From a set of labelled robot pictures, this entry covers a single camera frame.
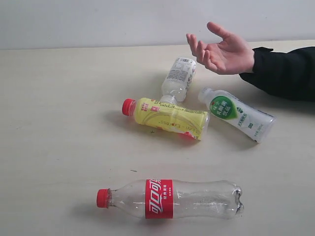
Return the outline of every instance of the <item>white wall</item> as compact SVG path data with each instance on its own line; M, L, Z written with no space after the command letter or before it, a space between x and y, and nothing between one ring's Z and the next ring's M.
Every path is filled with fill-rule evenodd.
M315 0L0 0L0 49L214 41L210 20L250 41L314 39L314 12Z

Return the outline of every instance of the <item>hand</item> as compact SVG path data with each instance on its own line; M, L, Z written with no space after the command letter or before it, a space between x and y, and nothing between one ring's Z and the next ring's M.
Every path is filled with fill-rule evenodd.
M197 62L207 69L225 75L252 73L254 51L240 36L226 31L223 27L209 22L207 28L222 38L220 43L197 43L196 36L188 33L187 42Z

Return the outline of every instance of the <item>red bottle cap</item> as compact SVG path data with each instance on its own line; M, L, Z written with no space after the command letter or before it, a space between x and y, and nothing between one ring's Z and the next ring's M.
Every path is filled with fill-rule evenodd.
M126 99L124 101L124 104L123 104L123 114L126 115L126 116L130 116L130 107L132 105L133 102L135 102L136 100L134 99Z
M100 189L97 193L96 205L99 208L107 208L108 189Z

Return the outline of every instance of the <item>yellow bottle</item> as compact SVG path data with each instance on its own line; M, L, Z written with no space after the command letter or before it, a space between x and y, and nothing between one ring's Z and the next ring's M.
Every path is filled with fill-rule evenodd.
M207 132L209 113L163 103L149 98L126 99L123 114L141 125L188 135L201 140Z

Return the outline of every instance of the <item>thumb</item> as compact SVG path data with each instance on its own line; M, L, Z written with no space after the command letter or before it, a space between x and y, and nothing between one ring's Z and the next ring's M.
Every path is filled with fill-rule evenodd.
M231 32L225 30L222 26L213 23L213 22L209 22L207 24L207 28L209 31L211 31L212 33L216 34L217 36L221 37L222 39L225 39L229 36L231 36Z

